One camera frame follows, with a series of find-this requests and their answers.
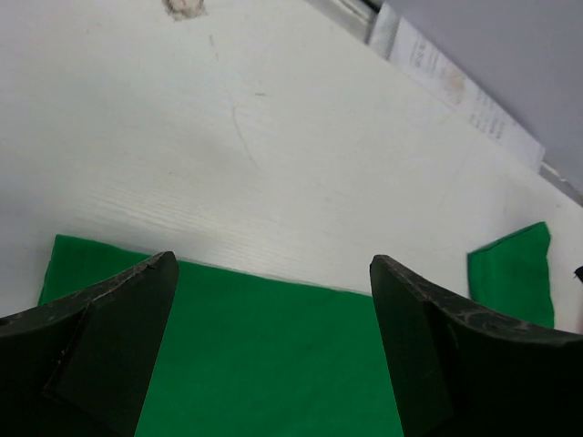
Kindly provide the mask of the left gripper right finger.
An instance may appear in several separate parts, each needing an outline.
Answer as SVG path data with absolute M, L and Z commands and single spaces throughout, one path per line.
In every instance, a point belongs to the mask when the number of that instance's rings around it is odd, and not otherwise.
M 579 436 L 582 338 L 509 317 L 396 260 L 370 266 L 407 436 Z

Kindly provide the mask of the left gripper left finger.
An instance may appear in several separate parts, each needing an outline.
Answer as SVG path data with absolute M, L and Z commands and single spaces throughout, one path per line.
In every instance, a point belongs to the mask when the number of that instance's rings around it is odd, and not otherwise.
M 1 319 L 4 436 L 132 436 L 179 278 L 161 252 Z

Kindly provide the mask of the green t shirt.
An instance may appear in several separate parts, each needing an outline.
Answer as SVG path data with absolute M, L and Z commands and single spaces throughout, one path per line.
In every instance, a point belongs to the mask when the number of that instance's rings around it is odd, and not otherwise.
M 181 261 L 139 436 L 404 436 L 371 293 Z

